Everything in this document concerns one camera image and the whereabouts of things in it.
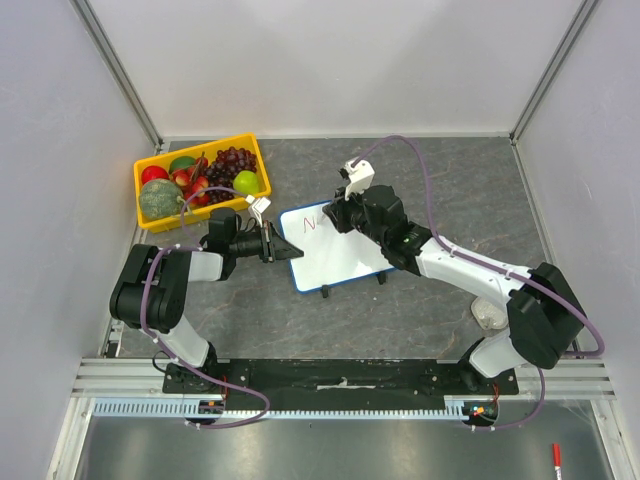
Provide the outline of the blue framed whiteboard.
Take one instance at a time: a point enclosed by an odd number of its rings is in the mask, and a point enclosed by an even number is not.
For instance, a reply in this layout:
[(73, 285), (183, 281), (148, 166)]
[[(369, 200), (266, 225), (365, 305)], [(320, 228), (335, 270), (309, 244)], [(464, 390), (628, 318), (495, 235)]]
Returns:
[(328, 201), (283, 211), (279, 225), (286, 241), (303, 251), (289, 261), (294, 288), (300, 294), (321, 291), (394, 268), (380, 247), (357, 231), (337, 232), (322, 208)]

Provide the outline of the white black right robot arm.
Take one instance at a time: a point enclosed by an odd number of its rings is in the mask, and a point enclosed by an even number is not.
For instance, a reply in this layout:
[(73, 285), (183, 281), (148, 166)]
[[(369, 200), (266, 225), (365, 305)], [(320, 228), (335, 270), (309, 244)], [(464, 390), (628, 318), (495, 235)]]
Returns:
[(584, 311), (556, 266), (530, 269), (474, 256), (411, 221), (390, 186), (351, 195), (338, 189), (323, 212), (337, 232), (356, 231), (375, 243), (396, 269), (454, 285), (505, 314), (507, 330), (477, 342), (458, 368), (469, 393), (483, 392), (494, 377), (526, 363), (553, 369), (584, 327)]

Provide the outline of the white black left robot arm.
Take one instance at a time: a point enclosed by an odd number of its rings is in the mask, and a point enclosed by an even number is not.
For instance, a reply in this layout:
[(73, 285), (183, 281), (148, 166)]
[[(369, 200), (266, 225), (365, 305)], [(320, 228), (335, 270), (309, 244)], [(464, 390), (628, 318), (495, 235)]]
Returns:
[(188, 286), (227, 280), (240, 258), (273, 263), (303, 256), (272, 222), (254, 219), (242, 227), (241, 217), (223, 208), (209, 219), (208, 232), (196, 247), (134, 245), (111, 294), (110, 314), (146, 334), (169, 356), (167, 380), (185, 380), (196, 392), (208, 393), (223, 378), (215, 347), (184, 313)]

